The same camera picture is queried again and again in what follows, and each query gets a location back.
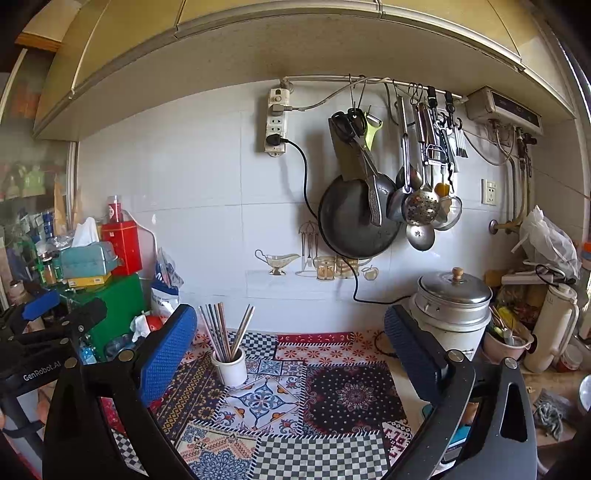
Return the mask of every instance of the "plastic bag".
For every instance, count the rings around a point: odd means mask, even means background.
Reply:
[[[519,244],[527,258],[564,272],[566,278],[579,278],[581,262],[573,241],[547,218],[536,205],[519,230]]]
[[[152,315],[160,317],[162,323],[168,320],[180,304],[178,289],[183,283],[183,279],[175,271],[172,259],[159,248],[154,279],[150,284],[150,298]]]

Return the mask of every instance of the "white thermos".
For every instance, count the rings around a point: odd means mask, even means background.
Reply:
[[[568,285],[549,286],[533,334],[537,344],[526,353],[524,365],[535,373],[546,370],[555,357],[562,355],[579,317],[577,293]]]

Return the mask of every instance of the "cabinet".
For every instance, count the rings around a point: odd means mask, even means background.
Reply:
[[[463,27],[463,35],[471,37],[476,33],[492,40],[508,52],[517,53],[511,36],[503,22],[496,14],[488,0],[384,0],[383,18],[412,17],[411,11],[427,15],[419,15],[416,20],[440,27],[444,30],[456,31],[453,24]]]
[[[464,95],[489,85],[546,122],[572,117],[553,52],[518,0],[90,0],[66,37],[40,138],[80,140],[182,96],[351,66]]]
[[[90,0],[70,24],[43,86],[35,127],[62,99],[71,94],[80,59],[108,1]]]
[[[178,23],[183,24],[189,20],[204,17],[231,8],[245,7],[246,5],[266,4],[273,0],[186,0]]]
[[[570,103],[558,63],[530,12],[515,0],[489,1],[505,24],[521,63]]]
[[[74,87],[80,86],[111,60],[162,33],[169,31],[169,38],[156,39],[153,45],[146,45],[143,53],[172,41],[181,4],[181,0],[110,1],[84,53]],[[126,59],[124,63],[135,60],[141,54],[136,52],[134,58]]]
[[[381,16],[375,0],[185,0],[177,37],[254,18],[309,13]]]

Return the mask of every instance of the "pot lid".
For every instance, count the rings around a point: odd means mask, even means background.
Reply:
[[[451,272],[423,275],[418,285],[434,297],[461,304],[477,304],[489,301],[490,288],[480,279],[454,267]]]

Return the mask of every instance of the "white ceramic cup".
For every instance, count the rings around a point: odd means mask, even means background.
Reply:
[[[238,358],[230,363],[220,362],[212,352],[212,364],[217,368],[220,381],[227,387],[237,387],[246,381],[246,355],[238,349]]]

